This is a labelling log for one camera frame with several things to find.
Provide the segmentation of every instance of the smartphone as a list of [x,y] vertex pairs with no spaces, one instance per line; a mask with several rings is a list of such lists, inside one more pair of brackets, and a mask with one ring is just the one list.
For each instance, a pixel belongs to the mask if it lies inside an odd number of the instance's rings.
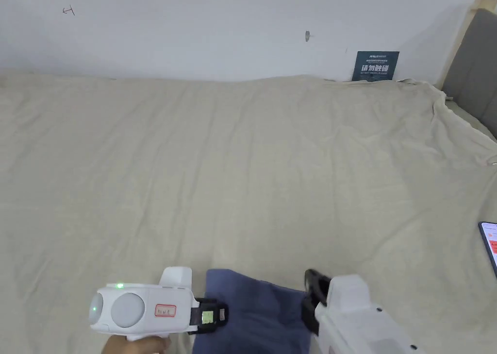
[[480,222],[480,233],[497,276],[497,223]]

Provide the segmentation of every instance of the circular lens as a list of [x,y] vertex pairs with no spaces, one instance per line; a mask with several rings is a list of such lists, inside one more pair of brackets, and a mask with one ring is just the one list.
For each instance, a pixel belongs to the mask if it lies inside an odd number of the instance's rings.
[[88,320],[90,324],[95,324],[100,319],[103,308],[103,297],[100,293],[96,293],[91,299],[90,310],[88,313]]
[[110,309],[112,320],[121,328],[136,325],[145,313],[145,303],[134,293],[124,293],[119,296]]

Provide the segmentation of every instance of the dark blue sign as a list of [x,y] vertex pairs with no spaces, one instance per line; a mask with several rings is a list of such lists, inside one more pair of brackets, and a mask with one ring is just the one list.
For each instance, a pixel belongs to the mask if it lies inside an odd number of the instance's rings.
[[397,59],[398,51],[358,51],[352,80],[391,80]]

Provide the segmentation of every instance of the black clip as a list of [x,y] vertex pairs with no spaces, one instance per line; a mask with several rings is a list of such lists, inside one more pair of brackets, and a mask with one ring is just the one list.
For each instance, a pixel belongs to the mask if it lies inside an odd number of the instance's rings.
[[228,305],[220,303],[214,298],[195,298],[200,306],[191,309],[190,326],[197,326],[198,329],[188,332],[189,335],[200,335],[212,333],[218,327],[224,327],[230,316]]
[[314,315],[315,308],[320,303],[327,306],[326,299],[330,289],[330,282],[330,277],[314,269],[308,269],[304,274],[307,296],[302,300],[301,316],[306,328],[316,336],[319,334],[319,322]]

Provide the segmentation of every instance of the red label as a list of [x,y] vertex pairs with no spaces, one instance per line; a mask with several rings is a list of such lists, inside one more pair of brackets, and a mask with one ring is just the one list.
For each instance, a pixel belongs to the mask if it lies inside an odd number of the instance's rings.
[[497,241],[489,241],[490,243],[490,247],[492,248],[492,251],[494,252],[494,254],[497,254]]
[[158,318],[173,318],[176,316],[176,307],[174,305],[156,305],[155,315]]

